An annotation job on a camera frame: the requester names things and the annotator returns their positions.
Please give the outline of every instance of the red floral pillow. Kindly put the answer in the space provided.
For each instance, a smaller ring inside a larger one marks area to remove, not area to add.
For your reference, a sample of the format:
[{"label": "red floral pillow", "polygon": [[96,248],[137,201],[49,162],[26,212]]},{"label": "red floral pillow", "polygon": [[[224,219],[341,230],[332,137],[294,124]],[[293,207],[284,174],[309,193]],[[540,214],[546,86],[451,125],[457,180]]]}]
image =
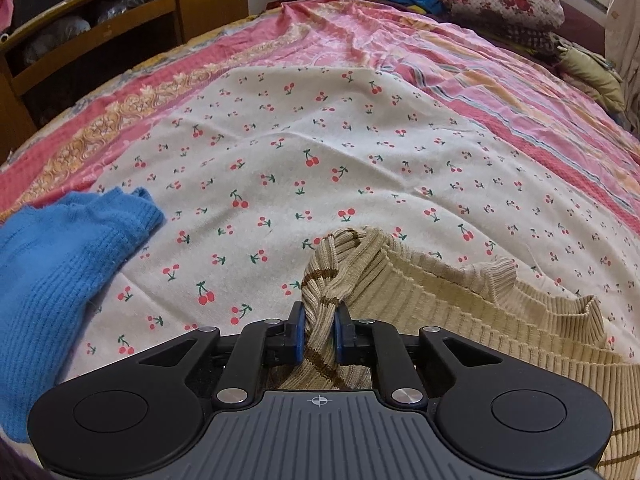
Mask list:
[{"label": "red floral pillow", "polygon": [[560,0],[442,0],[455,18],[554,30],[564,23]]}]

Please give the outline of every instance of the bed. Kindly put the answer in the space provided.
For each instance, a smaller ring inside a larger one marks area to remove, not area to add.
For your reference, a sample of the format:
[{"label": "bed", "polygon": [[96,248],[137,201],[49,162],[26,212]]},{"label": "bed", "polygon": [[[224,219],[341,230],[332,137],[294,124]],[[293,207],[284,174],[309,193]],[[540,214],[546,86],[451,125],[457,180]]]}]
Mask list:
[{"label": "bed", "polygon": [[[286,317],[322,237],[367,224],[598,296],[605,345],[638,363],[639,157],[593,100],[472,31],[307,0],[89,95],[2,167],[0,214],[143,186],[166,216],[88,306],[60,381],[201,325]],[[632,478],[637,455],[600,471]]]}]

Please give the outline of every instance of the curtain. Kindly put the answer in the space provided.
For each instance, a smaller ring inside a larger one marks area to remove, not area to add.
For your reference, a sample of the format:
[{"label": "curtain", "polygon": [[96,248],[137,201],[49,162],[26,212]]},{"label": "curtain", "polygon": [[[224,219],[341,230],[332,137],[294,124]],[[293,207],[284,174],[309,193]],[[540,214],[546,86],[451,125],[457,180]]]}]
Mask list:
[{"label": "curtain", "polygon": [[605,55],[623,79],[626,116],[640,133],[640,0],[611,0]]}]

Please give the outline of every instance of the pink quilt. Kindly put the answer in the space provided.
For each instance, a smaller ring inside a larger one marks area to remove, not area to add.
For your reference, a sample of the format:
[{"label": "pink quilt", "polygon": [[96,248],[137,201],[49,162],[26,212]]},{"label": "pink quilt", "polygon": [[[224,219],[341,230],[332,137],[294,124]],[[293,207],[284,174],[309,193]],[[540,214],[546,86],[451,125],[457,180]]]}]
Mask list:
[{"label": "pink quilt", "polygon": [[640,146],[590,98],[469,30],[360,0],[307,0],[111,85],[0,173],[0,218],[86,189],[127,146],[232,67],[391,72],[487,127],[640,233]]}]

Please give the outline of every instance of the pink cloth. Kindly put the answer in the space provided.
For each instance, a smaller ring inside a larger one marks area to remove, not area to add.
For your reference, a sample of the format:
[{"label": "pink cloth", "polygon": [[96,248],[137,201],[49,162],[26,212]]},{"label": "pink cloth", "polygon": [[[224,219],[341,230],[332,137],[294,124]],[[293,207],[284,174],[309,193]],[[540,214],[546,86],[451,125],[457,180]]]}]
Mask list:
[{"label": "pink cloth", "polygon": [[14,15],[14,0],[0,0],[0,32],[9,28]]}]

